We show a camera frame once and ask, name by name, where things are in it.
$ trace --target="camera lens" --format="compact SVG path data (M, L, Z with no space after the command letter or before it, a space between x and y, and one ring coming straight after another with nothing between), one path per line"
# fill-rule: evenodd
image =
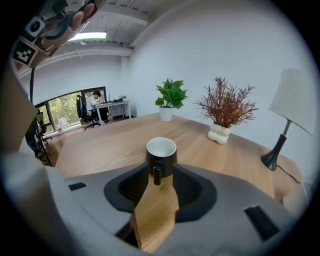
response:
M30 26L30 31L31 32L36 32L40 28L40 22L35 21L31 26Z

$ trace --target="black lamp base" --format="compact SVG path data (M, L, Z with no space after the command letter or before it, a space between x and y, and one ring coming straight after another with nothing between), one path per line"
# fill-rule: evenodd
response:
M274 148L267 154L260 156L263 164L268 167L270 170L274 171L277 168L277 159L279 152L282 146L285 144L287 137L283 134L280 134L280 137L275 144Z

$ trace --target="dark pants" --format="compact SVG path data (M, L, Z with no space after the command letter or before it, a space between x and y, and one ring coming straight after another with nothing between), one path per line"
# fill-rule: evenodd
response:
M107 107L100 108L99 111L100 111L101 120L102 121L108 120L108 112L109 112L108 108ZM92 112L92 116L93 116L94 119L99 118L98 117L98 111L93 111Z

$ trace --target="table lamp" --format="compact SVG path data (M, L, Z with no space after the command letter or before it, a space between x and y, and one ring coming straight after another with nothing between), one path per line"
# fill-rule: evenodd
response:
M274 148L260 157L270 170L277 168L277 158L287 137L291 123L312 135L314 91L310 81L299 69L285 69L280 76L279 86L269 110L284 117L287 122Z

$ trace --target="black fisheye border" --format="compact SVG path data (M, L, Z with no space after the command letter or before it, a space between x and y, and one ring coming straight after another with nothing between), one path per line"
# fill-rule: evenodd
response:
M12 45L16 41L24 26L28 23L30 18L45 2L45 0L9 0L1 2L1 76L7 63ZM292 21L292 23L299 30L305 42L310 48L319 72L320 40L318 2L307 0L297 2L273 0L272 2ZM7 125L6 120L2 120L1 125ZM27 225L23 222L22 218L19 216L19 214L16 212L11 202L9 201L7 194L4 191L2 181L0 183L0 200L2 216L1 249L4 252L10 250L10 254L18 252L33 252L33 254L36 255L55 255L50 248L41 243L41 241L33 234L32 230L29 229L29 227L27 227ZM296 251L296 253L300 253L301 251L303 252L303 254L308 255L312 254L313 252L317 252L319 250L319 236L317 235L317 228L320 227L319 202L320 189L318 186L309 207L307 208L305 214L297 222L293 230L287 235L284 240L278 241L278 244L275 244L275 248L270 248L271 251L268 251L267 253L270 253L272 255L278 255L281 253L282 255L284 255L292 251Z

